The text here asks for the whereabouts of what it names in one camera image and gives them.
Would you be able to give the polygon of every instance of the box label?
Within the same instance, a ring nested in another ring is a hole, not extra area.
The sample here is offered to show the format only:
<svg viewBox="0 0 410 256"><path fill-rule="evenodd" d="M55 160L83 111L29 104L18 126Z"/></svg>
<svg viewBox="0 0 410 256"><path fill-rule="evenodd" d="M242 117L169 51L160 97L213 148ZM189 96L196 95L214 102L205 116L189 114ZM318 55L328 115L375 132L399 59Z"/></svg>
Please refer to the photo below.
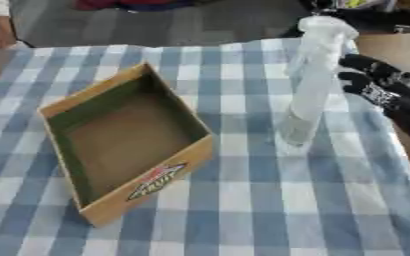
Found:
<svg viewBox="0 0 410 256"><path fill-rule="evenodd" d="M127 198L127 201L149 195L163 189L175 175L185 168L186 163L173 166L156 167L143 178L142 183Z"/></svg>

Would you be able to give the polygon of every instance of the open box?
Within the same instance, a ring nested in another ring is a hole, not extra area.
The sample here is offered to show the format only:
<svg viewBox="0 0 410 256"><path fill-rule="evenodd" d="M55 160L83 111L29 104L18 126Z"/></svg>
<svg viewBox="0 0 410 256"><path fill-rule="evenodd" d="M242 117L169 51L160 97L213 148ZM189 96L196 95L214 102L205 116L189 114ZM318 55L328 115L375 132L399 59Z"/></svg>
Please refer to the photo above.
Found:
<svg viewBox="0 0 410 256"><path fill-rule="evenodd" d="M148 64L40 109L79 212L101 226L198 167L210 130Z"/></svg>

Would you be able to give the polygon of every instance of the trigger sprayer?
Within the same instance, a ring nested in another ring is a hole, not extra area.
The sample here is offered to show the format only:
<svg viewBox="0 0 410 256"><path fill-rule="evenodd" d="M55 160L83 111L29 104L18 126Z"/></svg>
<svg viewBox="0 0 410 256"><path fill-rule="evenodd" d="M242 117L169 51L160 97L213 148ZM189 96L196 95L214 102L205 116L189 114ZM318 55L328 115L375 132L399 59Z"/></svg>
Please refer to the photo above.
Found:
<svg viewBox="0 0 410 256"><path fill-rule="evenodd" d="M276 133L277 147L294 154L308 151L330 89L338 84L343 46L359 35L344 21L327 16L301 19L298 26L305 33L287 70L297 89Z"/></svg>

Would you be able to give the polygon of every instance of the black mechanical hand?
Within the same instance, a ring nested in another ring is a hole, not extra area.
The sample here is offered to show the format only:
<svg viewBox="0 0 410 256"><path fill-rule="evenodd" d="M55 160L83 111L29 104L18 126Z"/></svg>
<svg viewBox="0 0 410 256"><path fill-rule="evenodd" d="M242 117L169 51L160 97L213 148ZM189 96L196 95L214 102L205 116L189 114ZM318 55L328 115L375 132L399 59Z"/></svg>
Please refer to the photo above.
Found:
<svg viewBox="0 0 410 256"><path fill-rule="evenodd" d="M339 74L341 80L351 83L344 91L381 107L385 116L410 135L410 73L357 54L348 54L340 64L358 71Z"/></svg>

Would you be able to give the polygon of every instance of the green box lining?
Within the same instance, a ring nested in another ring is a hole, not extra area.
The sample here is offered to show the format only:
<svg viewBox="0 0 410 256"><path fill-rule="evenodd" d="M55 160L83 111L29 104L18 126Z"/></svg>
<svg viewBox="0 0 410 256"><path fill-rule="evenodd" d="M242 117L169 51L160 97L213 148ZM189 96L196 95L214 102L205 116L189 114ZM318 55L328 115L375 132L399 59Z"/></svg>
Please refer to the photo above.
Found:
<svg viewBox="0 0 410 256"><path fill-rule="evenodd" d="M163 95L160 97L161 103L171 110L169 111L171 118L185 127L184 131L191 138L192 143L206 136L205 128L181 107L181 103L173 97L174 94L160 85L161 82L154 74L147 73L48 119L70 178L74 183L81 207L87 206L103 195L93 193L88 177L85 175L85 167L78 159L72 142L67 136L76 127L120 108L133 97L138 97L139 93L157 93Z"/></svg>

